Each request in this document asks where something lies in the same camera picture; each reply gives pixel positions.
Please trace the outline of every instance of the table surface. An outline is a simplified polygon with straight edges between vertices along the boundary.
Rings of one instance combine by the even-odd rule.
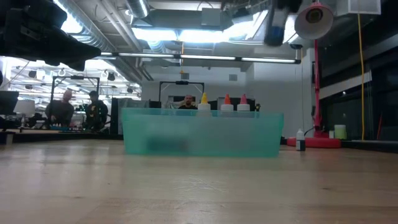
[[[124,155],[122,141],[0,147],[0,223],[398,223],[398,155]]]

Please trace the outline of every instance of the man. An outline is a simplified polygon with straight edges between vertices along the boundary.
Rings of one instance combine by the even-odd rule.
[[[105,126],[106,118],[108,117],[108,107],[102,100],[98,99],[97,91],[91,91],[89,96],[91,104],[86,109],[86,128],[99,131]]]
[[[180,106],[179,109],[197,110],[198,108],[192,105],[192,101],[193,101],[192,95],[185,96],[184,104]]]
[[[49,105],[47,105],[45,114],[50,118],[52,124],[61,124],[66,127],[69,126],[73,113],[75,112],[74,107],[69,103],[71,98],[72,92],[67,90],[63,94],[62,100],[53,100]]]

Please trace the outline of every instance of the small bottle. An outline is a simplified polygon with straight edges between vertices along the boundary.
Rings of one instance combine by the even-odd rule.
[[[296,134],[296,150],[305,151],[305,136],[301,128],[298,129]]]

